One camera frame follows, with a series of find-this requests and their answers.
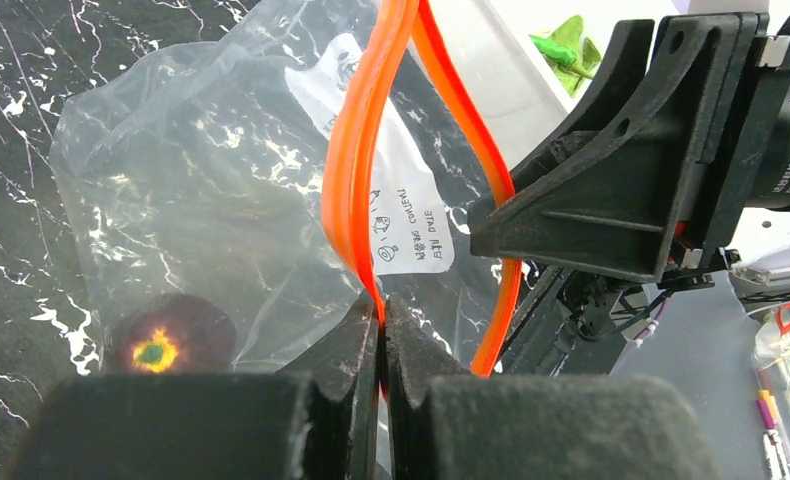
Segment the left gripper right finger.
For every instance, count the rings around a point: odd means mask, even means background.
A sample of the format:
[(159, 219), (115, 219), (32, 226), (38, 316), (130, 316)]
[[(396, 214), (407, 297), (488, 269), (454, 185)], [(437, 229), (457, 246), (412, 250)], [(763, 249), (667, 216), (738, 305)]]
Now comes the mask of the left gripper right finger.
[(381, 364), (396, 479), (718, 479), (689, 404), (652, 378), (479, 377), (386, 304)]

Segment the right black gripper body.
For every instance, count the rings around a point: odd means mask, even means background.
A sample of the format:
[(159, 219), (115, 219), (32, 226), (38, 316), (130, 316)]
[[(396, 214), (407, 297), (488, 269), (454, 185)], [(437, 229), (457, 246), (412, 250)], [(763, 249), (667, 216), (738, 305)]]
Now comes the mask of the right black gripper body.
[(745, 11), (666, 20), (680, 117), (666, 174), (673, 289), (722, 270), (790, 283), (790, 33), (768, 23)]

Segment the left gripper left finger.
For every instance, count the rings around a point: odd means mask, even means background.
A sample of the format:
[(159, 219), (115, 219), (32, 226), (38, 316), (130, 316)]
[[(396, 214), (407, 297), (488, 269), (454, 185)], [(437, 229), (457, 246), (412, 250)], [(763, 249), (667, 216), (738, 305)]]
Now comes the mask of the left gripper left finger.
[(43, 402), (11, 479), (370, 479), (378, 320), (361, 295), (274, 373), (103, 375)]

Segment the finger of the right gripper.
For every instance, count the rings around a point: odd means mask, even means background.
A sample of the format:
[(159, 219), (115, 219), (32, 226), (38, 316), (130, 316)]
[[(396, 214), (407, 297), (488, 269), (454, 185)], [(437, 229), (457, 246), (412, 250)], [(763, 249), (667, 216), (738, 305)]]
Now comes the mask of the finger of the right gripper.
[(671, 101), (668, 17), (614, 27), (582, 99), (513, 169), (514, 196), (470, 208), (474, 255), (635, 283), (663, 278), (673, 215), (667, 152), (680, 119)]

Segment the dark red apple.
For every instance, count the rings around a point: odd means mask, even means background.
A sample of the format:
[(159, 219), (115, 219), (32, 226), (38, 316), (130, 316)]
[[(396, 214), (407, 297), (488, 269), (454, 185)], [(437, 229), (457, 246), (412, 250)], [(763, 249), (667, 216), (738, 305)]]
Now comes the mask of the dark red apple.
[(126, 374), (224, 373), (237, 328), (215, 304), (194, 295), (155, 296), (112, 329), (104, 368)]

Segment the clear zip top bag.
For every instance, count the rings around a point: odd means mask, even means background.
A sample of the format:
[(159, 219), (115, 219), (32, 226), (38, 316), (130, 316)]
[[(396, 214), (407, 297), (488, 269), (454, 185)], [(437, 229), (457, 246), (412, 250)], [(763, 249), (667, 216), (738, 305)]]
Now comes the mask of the clear zip top bag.
[[(401, 1), (261, 1), (222, 39), (161, 48), (69, 98), (50, 151), (103, 372), (107, 338), (149, 299), (201, 297), (234, 321), (227, 372), (274, 371), (364, 293), (331, 247), (328, 146), (380, 12)], [(466, 210), (499, 169), (404, 54), (368, 191), (377, 288), (477, 373), (515, 309), (517, 268), (469, 248)]]

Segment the green chili pepper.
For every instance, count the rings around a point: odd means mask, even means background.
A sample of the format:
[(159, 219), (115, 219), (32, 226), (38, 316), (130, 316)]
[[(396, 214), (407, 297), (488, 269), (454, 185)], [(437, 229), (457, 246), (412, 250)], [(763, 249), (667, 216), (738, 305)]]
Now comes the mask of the green chili pepper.
[(581, 64), (579, 54), (572, 48), (554, 40), (531, 35), (530, 39), (537, 50), (548, 60), (555, 62), (560, 69), (591, 80), (594, 75)]

